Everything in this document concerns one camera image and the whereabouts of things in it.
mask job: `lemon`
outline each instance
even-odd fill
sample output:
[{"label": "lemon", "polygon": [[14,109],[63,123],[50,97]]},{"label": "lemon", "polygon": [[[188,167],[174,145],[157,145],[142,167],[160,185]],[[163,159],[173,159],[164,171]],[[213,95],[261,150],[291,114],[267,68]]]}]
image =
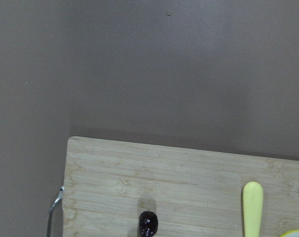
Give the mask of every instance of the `lemon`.
[{"label": "lemon", "polygon": [[299,237],[299,230],[291,230],[291,231],[285,232],[280,237]]}]

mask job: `dark shiny object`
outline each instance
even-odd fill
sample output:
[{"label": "dark shiny object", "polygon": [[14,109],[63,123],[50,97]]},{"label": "dark shiny object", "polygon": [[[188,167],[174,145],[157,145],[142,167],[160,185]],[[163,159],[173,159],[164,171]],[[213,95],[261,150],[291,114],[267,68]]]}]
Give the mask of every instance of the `dark shiny object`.
[{"label": "dark shiny object", "polygon": [[154,212],[144,211],[139,218],[139,231],[142,237],[151,237],[158,229],[158,219]]}]

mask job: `wood grain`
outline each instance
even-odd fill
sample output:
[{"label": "wood grain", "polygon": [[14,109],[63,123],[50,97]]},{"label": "wood grain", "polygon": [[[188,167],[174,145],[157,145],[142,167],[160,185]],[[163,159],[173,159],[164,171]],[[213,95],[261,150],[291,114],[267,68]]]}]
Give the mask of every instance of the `wood grain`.
[{"label": "wood grain", "polygon": [[262,237],[299,228],[299,161],[72,137],[65,237],[137,237],[154,211],[157,237],[242,237],[241,191],[264,189]]}]

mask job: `yellow knife handle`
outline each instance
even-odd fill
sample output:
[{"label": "yellow knife handle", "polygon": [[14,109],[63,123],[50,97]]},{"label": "yellow knife handle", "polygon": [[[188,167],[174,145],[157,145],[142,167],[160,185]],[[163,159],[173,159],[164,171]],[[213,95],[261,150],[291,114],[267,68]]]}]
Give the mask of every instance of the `yellow knife handle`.
[{"label": "yellow knife handle", "polygon": [[245,237],[259,237],[262,221],[262,186],[257,182],[250,182],[243,190],[243,211]]}]

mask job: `gray surface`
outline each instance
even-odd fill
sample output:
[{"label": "gray surface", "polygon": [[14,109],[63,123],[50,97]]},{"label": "gray surface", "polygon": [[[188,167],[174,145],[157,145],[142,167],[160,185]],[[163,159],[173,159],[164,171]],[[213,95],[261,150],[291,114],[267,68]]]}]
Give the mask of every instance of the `gray surface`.
[{"label": "gray surface", "polygon": [[299,159],[299,1],[0,0],[0,236],[45,236],[72,135]]}]

